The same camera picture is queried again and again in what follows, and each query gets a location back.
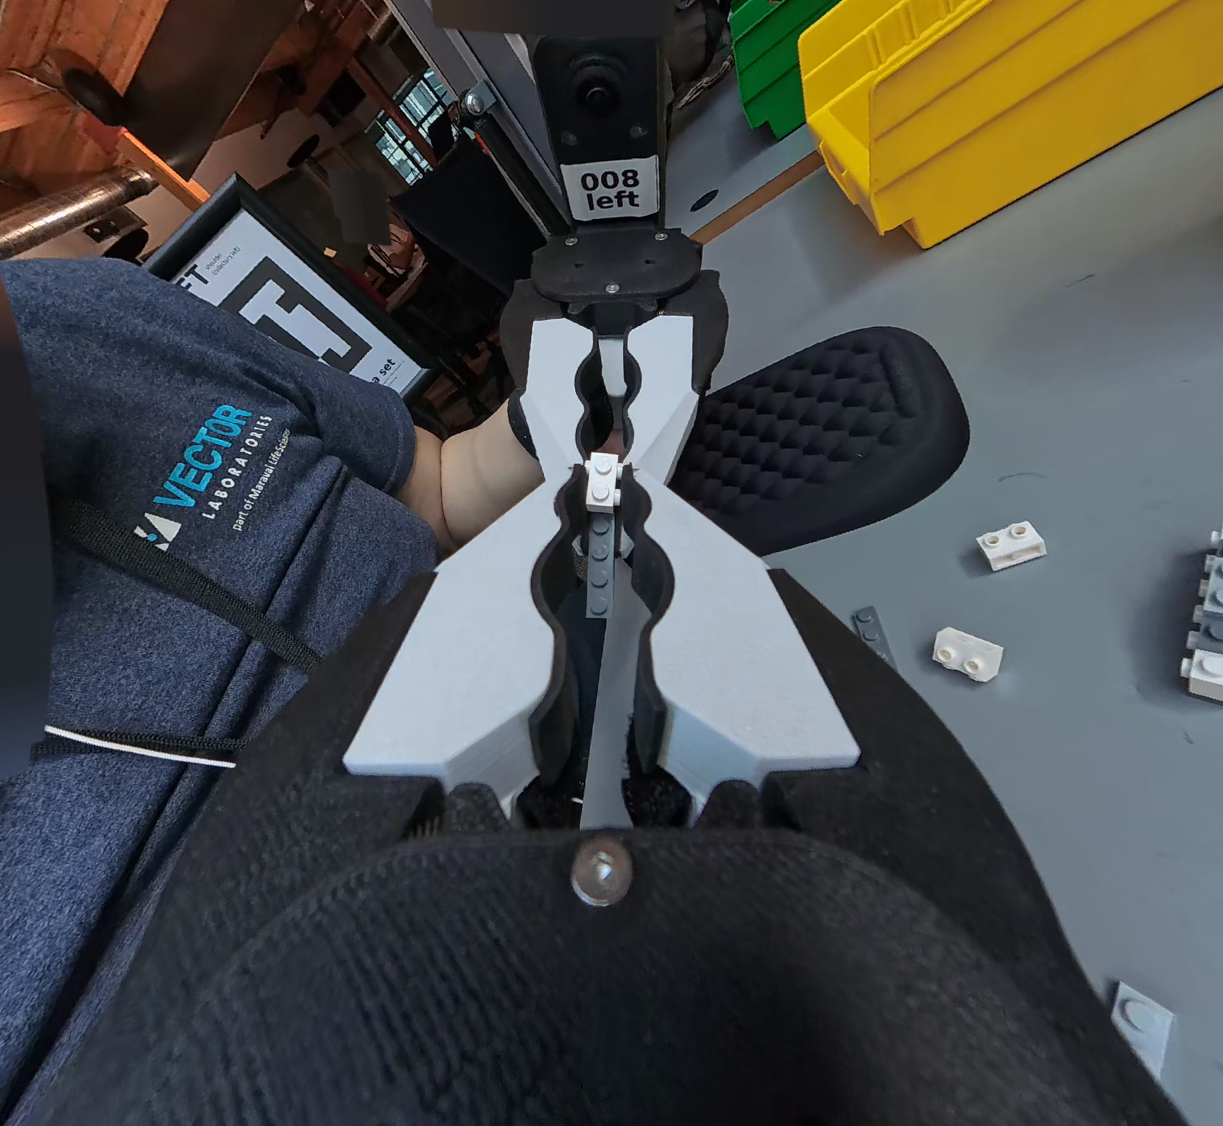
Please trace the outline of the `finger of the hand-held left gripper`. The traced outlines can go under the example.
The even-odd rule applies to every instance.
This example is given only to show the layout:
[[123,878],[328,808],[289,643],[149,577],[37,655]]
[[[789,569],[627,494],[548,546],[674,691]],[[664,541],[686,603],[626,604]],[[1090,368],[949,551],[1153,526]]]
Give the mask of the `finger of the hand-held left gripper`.
[[578,430],[587,404],[578,390],[578,374],[592,349],[591,329],[566,317],[530,325],[521,407],[546,478],[569,478],[583,460]]
[[670,478],[695,421],[693,319],[656,315],[623,339],[625,461],[635,472]]

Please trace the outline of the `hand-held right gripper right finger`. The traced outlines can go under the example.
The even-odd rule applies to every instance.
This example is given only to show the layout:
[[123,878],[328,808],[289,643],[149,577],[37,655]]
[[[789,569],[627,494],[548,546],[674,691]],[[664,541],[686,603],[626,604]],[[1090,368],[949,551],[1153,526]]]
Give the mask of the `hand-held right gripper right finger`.
[[621,528],[621,804],[692,822],[714,788],[840,770],[861,756],[793,609],[813,598],[661,481],[626,467]]

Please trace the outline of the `dark grey lego plate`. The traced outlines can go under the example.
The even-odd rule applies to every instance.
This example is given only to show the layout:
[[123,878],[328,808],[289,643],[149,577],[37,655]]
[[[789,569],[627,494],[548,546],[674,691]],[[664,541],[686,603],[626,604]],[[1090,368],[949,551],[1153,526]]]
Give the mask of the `dark grey lego plate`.
[[605,620],[612,614],[616,568],[616,520],[613,512],[588,512],[586,531],[586,616]]
[[849,620],[858,638],[872,653],[896,669],[894,656],[876,608],[872,604],[857,607],[849,613]]

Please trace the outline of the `person's left forearm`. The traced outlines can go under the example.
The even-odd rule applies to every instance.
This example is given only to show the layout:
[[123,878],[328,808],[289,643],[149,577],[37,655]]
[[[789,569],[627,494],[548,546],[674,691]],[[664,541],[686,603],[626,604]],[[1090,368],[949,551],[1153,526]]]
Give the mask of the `person's left forearm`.
[[441,439],[416,430],[412,467],[396,496],[433,531],[437,552],[455,552],[503,515],[494,476],[483,468],[482,428]]

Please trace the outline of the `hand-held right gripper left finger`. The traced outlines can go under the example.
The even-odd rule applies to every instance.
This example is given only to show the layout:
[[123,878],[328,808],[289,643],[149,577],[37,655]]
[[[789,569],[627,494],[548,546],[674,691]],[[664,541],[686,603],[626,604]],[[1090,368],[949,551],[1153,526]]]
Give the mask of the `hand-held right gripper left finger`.
[[555,633],[531,574],[561,531],[562,493],[584,468],[548,476],[428,577],[342,764],[355,775],[488,787],[505,817],[539,777],[529,717],[551,683]]

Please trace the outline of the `black padded wrist rest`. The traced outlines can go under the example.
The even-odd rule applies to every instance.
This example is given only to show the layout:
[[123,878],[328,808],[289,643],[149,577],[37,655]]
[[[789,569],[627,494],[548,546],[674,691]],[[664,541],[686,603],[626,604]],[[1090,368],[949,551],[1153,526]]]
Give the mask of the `black padded wrist rest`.
[[968,445],[937,351],[904,326],[862,326],[708,393],[669,486],[767,556],[909,509]]

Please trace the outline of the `grey framed panel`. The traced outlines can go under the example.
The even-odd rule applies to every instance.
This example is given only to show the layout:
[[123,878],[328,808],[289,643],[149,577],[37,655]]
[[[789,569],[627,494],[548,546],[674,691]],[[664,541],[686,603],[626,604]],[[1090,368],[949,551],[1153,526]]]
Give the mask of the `grey framed panel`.
[[516,33],[464,32],[434,22],[431,0],[382,0],[460,105],[527,214],[568,232],[568,203],[551,155],[527,46]]

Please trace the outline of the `person's navy sweatshirt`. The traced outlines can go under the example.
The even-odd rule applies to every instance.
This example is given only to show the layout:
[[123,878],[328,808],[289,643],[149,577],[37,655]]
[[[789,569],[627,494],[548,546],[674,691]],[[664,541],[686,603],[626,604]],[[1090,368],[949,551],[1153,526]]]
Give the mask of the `person's navy sweatshirt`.
[[[125,262],[2,263],[45,474],[319,655],[435,564],[404,400]],[[189,602],[53,551],[48,721],[245,739],[306,677]],[[27,1123],[134,953],[221,770],[53,742],[2,784],[2,1123]]]

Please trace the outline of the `yellow plastic bin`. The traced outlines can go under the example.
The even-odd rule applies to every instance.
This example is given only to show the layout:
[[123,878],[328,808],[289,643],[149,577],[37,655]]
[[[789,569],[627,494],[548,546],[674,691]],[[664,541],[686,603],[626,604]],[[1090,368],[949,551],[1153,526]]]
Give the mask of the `yellow plastic bin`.
[[843,0],[797,50],[830,176],[931,247],[1217,90],[1221,0]]

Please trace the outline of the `black framed marker sign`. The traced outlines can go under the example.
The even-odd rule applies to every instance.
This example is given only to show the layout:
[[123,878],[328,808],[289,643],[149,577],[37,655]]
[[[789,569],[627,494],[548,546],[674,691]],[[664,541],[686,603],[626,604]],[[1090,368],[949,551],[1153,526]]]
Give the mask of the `black framed marker sign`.
[[144,263],[280,345],[404,400],[439,377],[435,355],[242,177],[230,176]]

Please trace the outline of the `person's left hand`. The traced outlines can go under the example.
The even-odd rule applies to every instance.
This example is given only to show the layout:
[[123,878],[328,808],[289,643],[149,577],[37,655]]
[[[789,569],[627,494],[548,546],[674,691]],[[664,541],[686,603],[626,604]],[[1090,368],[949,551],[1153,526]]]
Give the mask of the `person's left hand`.
[[478,428],[474,459],[491,521],[542,482],[542,467],[516,394]]

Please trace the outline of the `small light grey lego plate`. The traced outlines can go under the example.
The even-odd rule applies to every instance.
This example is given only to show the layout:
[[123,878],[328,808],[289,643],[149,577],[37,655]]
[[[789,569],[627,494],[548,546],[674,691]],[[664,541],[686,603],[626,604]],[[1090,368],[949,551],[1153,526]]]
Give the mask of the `small light grey lego plate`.
[[1110,1019],[1155,1081],[1163,1079],[1176,1015],[1133,985],[1115,983]]

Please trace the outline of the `white lego beam grey plates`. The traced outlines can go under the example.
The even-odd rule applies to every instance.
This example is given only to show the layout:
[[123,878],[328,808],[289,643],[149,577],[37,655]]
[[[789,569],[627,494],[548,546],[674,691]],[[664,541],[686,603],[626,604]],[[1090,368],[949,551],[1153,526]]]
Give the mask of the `white lego beam grey plates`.
[[1221,530],[1211,531],[1180,675],[1190,695],[1221,703]]

